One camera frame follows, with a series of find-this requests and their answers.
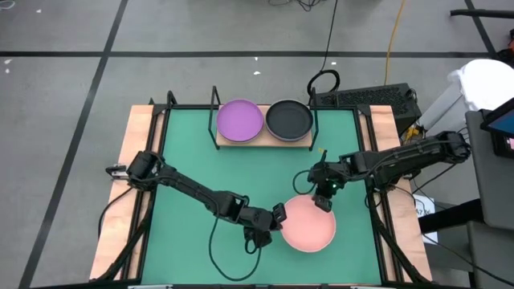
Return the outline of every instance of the gray floor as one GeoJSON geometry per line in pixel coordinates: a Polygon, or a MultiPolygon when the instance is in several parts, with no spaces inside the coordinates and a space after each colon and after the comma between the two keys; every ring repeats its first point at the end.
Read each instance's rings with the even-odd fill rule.
{"type": "MultiPolygon", "coordinates": [[[[339,1],[331,51],[386,51],[400,2],[339,1]]],[[[474,0],[474,4],[514,10],[512,0],[474,0]]],[[[0,57],[2,288],[20,283],[119,5],[120,0],[31,0],[0,11],[0,56],[6,56],[0,57]],[[93,55],[98,57],[21,57],[5,51],[99,53],[93,55]]],[[[332,5],[332,0],[322,2],[306,13],[294,3],[273,7],[266,0],[128,0],[112,50],[323,51],[332,5]]],[[[394,51],[486,52],[471,18],[449,18],[448,11],[458,8],[466,8],[464,0],[408,0],[394,51]]],[[[503,49],[514,21],[483,19],[483,24],[496,50],[503,49]]],[[[212,85],[218,86],[222,101],[305,101],[307,82],[322,60],[109,58],[31,286],[88,280],[96,222],[110,190],[103,169],[118,158],[131,105],[145,104],[150,97],[163,101],[169,89],[181,103],[202,104],[208,101],[212,85]]],[[[419,107],[425,111],[446,88],[447,73],[470,60],[394,58],[390,83],[407,82],[415,88],[419,107]]],[[[327,64],[340,72],[340,89],[383,82],[383,58],[329,58],[327,64]]],[[[328,77],[316,87],[323,91],[331,84],[328,77]]],[[[419,183],[437,172],[437,168],[427,170],[419,183]]],[[[451,186],[459,185],[455,177],[448,173],[443,179],[447,185],[428,186],[426,192],[453,204],[477,197],[471,191],[452,194],[451,186]]],[[[433,272],[443,283],[467,281],[437,268],[433,272]]]]}

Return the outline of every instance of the wooden table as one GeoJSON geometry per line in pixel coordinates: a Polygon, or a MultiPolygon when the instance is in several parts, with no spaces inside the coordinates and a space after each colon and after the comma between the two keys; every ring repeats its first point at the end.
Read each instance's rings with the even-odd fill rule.
{"type": "MultiPolygon", "coordinates": [[[[149,135],[149,126],[152,119],[152,105],[134,105],[130,111],[127,128],[118,162],[120,164],[130,164],[136,153],[145,150],[146,140],[149,135]]],[[[375,138],[379,150],[390,149],[400,145],[394,123],[393,112],[389,106],[372,106],[371,118],[375,131],[375,138]]],[[[163,115],[157,119],[157,127],[155,131],[155,139],[153,142],[153,151],[157,151],[157,144],[161,133],[163,123],[163,115]]],[[[363,132],[365,148],[369,150],[369,134],[366,126],[366,120],[361,116],[361,128],[363,132]]],[[[112,184],[109,201],[123,193],[128,186],[126,181],[114,181],[112,184]]],[[[400,180],[398,187],[410,192],[410,184],[407,180],[400,180]]],[[[419,229],[418,216],[412,202],[412,197],[406,192],[399,189],[390,191],[387,195],[390,204],[390,211],[394,224],[394,233],[400,248],[409,258],[419,272],[427,279],[431,279],[430,268],[426,258],[425,247],[422,242],[421,230],[419,229]]],[[[105,214],[104,224],[102,226],[102,234],[96,248],[95,259],[92,264],[90,279],[94,279],[102,275],[112,261],[120,253],[121,249],[127,242],[129,235],[129,227],[132,220],[134,203],[136,201],[136,193],[130,193],[126,197],[120,199],[105,214]]],[[[148,201],[148,195],[144,196],[143,204],[148,201]]],[[[140,216],[145,213],[145,206],[141,210],[140,216]]],[[[382,248],[385,256],[385,264],[389,281],[395,280],[393,259],[391,252],[385,241],[382,240],[382,248]]],[[[141,240],[133,251],[131,267],[128,271],[129,278],[136,278],[138,259],[141,252],[141,240]]],[[[404,279],[409,277],[402,272],[404,279]]]]}

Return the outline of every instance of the black floor stripe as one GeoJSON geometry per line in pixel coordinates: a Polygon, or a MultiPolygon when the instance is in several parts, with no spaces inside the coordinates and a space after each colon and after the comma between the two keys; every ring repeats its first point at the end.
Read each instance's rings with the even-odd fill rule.
{"type": "MultiPolygon", "coordinates": [[[[471,0],[464,0],[466,3],[466,6],[468,9],[475,9],[475,5],[473,5],[473,2],[471,0]]],[[[480,20],[480,17],[472,17],[473,22],[475,23],[476,29],[479,31],[480,38],[482,38],[483,44],[485,45],[485,48],[487,49],[487,52],[489,53],[489,57],[492,59],[496,58],[496,50],[495,47],[492,45],[491,39],[489,38],[489,35],[487,35],[487,32],[485,31],[485,27],[483,26],[482,21],[480,20]]]]}
{"type": "Polygon", "coordinates": [[[128,0],[121,0],[120,2],[120,6],[116,13],[114,23],[112,24],[112,28],[109,33],[107,42],[105,43],[103,56],[100,59],[98,68],[96,69],[95,76],[93,77],[91,83],[91,87],[89,88],[88,96],[86,97],[84,106],[82,107],[82,112],[80,113],[79,121],[76,125],[75,132],[73,133],[73,137],[71,139],[71,143],[68,148],[66,157],[64,158],[63,167],[59,172],[57,183],[55,184],[54,191],[51,195],[50,203],[47,207],[47,212],[45,213],[43,223],[39,228],[38,236],[35,239],[31,255],[29,256],[29,259],[25,266],[25,271],[23,272],[18,288],[25,289],[31,286],[32,279],[34,278],[34,274],[38,266],[39,258],[41,257],[41,254],[43,252],[43,248],[47,241],[48,234],[50,233],[51,224],[54,221],[55,213],[57,212],[57,207],[59,206],[59,202],[63,195],[64,186],[66,185],[71,165],[73,164],[73,160],[75,159],[77,149],[79,148],[80,139],[82,138],[86,122],[88,121],[89,112],[91,111],[93,101],[95,100],[96,92],[100,85],[102,75],[104,74],[105,66],[108,61],[108,53],[110,52],[110,50],[112,49],[112,45],[114,44],[114,39],[116,37],[116,33],[118,32],[118,28],[120,27],[120,22],[123,18],[123,13],[125,7],[127,6],[127,2],[128,0]]]}
{"type": "MultiPolygon", "coordinates": [[[[385,51],[330,51],[329,57],[385,58],[385,51]]],[[[102,57],[100,51],[0,51],[0,57],[102,57]]],[[[215,57],[323,57],[324,51],[111,51],[108,57],[215,58],[215,57]]],[[[391,58],[461,59],[489,57],[487,52],[391,52],[391,58]]]]}

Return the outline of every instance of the purple bowl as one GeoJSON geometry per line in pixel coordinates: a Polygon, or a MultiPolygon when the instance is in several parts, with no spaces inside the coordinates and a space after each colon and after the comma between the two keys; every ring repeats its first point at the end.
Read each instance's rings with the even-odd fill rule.
{"type": "Polygon", "coordinates": [[[218,111],[216,125],[226,139],[244,142],[259,135],[264,125],[264,116],[250,100],[232,100],[218,111]]]}

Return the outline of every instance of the green table mat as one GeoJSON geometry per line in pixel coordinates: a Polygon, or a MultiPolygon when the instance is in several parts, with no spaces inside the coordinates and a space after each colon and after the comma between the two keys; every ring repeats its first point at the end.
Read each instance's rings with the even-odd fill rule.
{"type": "MultiPolygon", "coordinates": [[[[216,150],[207,132],[209,110],[173,110],[164,157],[169,165],[212,190],[230,190],[250,197],[250,206],[268,210],[295,197],[292,178],[320,160],[318,148],[328,150],[327,161],[358,151],[351,111],[319,111],[320,132],[312,152],[289,148],[216,150]]],[[[298,187],[310,188],[306,175],[298,187]]],[[[291,248],[280,232],[263,248],[257,271],[243,283],[372,283],[381,282],[363,182],[348,183],[332,199],[337,232],[329,246],[317,253],[291,248]]],[[[209,260],[207,245],[214,216],[175,189],[159,186],[153,210],[143,284],[232,283],[209,260]]],[[[243,227],[218,223],[213,241],[214,260],[232,278],[246,275],[257,254],[244,251],[243,227]]]]}

